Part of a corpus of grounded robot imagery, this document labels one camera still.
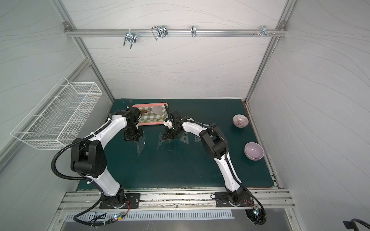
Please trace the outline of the clear triangle set square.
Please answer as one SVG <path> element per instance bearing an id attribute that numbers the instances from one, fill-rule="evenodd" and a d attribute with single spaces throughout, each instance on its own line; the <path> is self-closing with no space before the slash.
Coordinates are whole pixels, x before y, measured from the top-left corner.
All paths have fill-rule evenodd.
<path id="1" fill-rule="evenodd" d="M 188 133 L 187 132 L 184 132 L 180 138 L 180 141 L 185 143 L 185 144 L 189 144 L 189 137 L 188 137 Z"/>

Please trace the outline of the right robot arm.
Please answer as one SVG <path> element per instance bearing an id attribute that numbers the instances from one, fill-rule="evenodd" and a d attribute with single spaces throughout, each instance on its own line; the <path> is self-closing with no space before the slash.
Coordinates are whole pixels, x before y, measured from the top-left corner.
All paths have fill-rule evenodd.
<path id="1" fill-rule="evenodd" d="M 230 160 L 228 142 L 216 124 L 206 125 L 187 116 L 183 117 L 177 111 L 168 112 L 163 122 L 165 132 L 162 141 L 178 138 L 182 132 L 194 134 L 199 137 L 205 152 L 213 159 L 224 178 L 227 198 L 230 205 L 238 207 L 243 203 L 254 207 L 253 196 L 242 184 Z"/>

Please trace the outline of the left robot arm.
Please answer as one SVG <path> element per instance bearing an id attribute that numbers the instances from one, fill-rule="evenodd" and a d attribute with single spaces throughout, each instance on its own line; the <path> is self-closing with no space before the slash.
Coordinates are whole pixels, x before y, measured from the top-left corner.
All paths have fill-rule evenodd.
<path id="1" fill-rule="evenodd" d="M 71 170 L 86 177 L 101 193 L 102 202 L 109 208 L 122 208 L 127 197 L 124 189 L 110 174 L 104 152 L 107 144 L 120 132 L 124 131 L 124 141 L 138 143 L 144 133 L 138 127 L 141 111 L 136 107 L 117 110 L 111 113 L 107 121 L 90 134 L 86 141 L 75 139 L 78 144 L 71 147 Z"/>

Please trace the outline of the clear plastic ruler pouch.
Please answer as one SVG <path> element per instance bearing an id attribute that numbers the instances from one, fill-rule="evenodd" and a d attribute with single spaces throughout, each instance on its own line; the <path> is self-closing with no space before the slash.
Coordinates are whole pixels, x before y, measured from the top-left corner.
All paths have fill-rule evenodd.
<path id="1" fill-rule="evenodd" d="M 145 135 L 143 134 L 142 137 L 138 139 L 137 142 L 137 157 L 139 157 L 145 147 Z"/>

